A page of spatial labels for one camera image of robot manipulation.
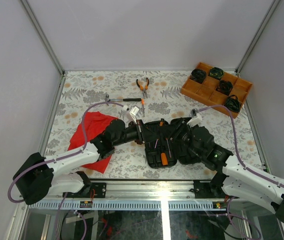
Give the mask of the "black plastic tool case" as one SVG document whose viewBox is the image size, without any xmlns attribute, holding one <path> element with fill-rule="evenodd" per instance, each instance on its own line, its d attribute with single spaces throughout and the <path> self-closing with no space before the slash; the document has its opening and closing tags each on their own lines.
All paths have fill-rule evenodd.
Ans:
<svg viewBox="0 0 284 240">
<path fill-rule="evenodd" d="M 161 120 L 147 122 L 143 124 L 145 155 L 146 155 L 146 162 L 149 165 L 149 167 L 153 169 L 162 169 L 162 168 L 173 167 L 174 165 L 176 165 L 176 163 L 179 163 L 173 152 L 173 144 L 172 144 L 173 158 L 172 159 L 169 158 L 166 138 L 168 138 L 171 141 L 171 133 L 176 128 L 179 120 L 186 120 L 186 122 L 188 122 L 190 119 L 191 117 L 181 117 L 181 118 L 175 118 L 171 120 L 171 122 L 167 122 L 164 120 L 163 126 L 159 126 Z M 154 148 L 157 139 L 159 139 L 158 145 L 156 148 Z M 163 166 L 161 163 L 161 157 L 160 157 L 161 149 L 165 150 L 168 159 L 167 166 Z"/>
</svg>

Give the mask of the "black orange screwdriver large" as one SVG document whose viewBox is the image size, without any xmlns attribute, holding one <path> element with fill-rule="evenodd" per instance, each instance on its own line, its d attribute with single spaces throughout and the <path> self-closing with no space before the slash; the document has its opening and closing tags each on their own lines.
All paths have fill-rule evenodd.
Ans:
<svg viewBox="0 0 284 240">
<path fill-rule="evenodd" d="M 166 138 L 166 143 L 167 143 L 167 149 L 168 149 L 169 158 L 172 159 L 173 158 L 173 152 L 172 152 L 171 141 L 168 138 Z"/>
</svg>

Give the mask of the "thin black precision screwdriver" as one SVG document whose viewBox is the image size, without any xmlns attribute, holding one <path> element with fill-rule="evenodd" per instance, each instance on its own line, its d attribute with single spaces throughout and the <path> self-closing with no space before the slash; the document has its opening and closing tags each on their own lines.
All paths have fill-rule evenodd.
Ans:
<svg viewBox="0 0 284 240">
<path fill-rule="evenodd" d="M 159 126 L 161 127 L 161 126 L 163 126 L 163 125 L 164 125 L 164 120 L 163 120 L 163 119 L 161 119 L 161 121 L 160 121 L 160 125 L 159 125 Z"/>
</svg>

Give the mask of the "small hammer black grip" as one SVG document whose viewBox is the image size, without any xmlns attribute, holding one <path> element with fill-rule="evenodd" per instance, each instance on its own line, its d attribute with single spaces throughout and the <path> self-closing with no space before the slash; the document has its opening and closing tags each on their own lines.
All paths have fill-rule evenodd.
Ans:
<svg viewBox="0 0 284 240">
<path fill-rule="evenodd" d="M 109 102 L 141 102 L 141 98 L 120 98 L 120 99 L 112 99 L 109 97 L 109 94 L 105 95 L 105 101 Z"/>
</svg>

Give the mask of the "small orange precision screwdriver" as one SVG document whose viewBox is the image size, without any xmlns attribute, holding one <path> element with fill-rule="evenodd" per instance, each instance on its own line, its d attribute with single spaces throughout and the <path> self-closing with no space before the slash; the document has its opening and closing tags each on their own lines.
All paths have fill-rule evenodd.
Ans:
<svg viewBox="0 0 284 240">
<path fill-rule="evenodd" d="M 142 116 L 145 117 L 145 102 L 143 98 L 141 98 L 141 104 L 142 104 Z"/>
</svg>

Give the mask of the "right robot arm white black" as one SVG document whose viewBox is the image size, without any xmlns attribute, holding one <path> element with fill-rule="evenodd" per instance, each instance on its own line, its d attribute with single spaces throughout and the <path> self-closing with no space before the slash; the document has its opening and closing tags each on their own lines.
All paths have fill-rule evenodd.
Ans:
<svg viewBox="0 0 284 240">
<path fill-rule="evenodd" d="M 284 179 L 240 161 L 231 151 L 214 142 L 214 136 L 203 127 L 190 126 L 190 118 L 171 121 L 169 139 L 185 147 L 196 160 L 216 171 L 210 182 L 210 193 L 223 194 L 259 205 L 284 223 Z"/>
</svg>

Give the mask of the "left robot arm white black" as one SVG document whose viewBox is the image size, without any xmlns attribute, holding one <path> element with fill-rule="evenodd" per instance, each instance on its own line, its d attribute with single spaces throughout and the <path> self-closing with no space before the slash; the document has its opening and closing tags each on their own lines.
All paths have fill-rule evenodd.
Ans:
<svg viewBox="0 0 284 240">
<path fill-rule="evenodd" d="M 70 192 L 86 197 L 91 193 L 88 177 L 83 173 L 71 173 L 71 170 L 110 157 L 115 147 L 124 143 L 144 143 L 142 128 L 140 119 L 132 121 L 129 126 L 115 119 L 91 141 L 52 159 L 41 156 L 39 152 L 33 153 L 13 176 L 11 185 L 17 187 L 27 205 L 37 203 L 48 194 Z"/>
</svg>

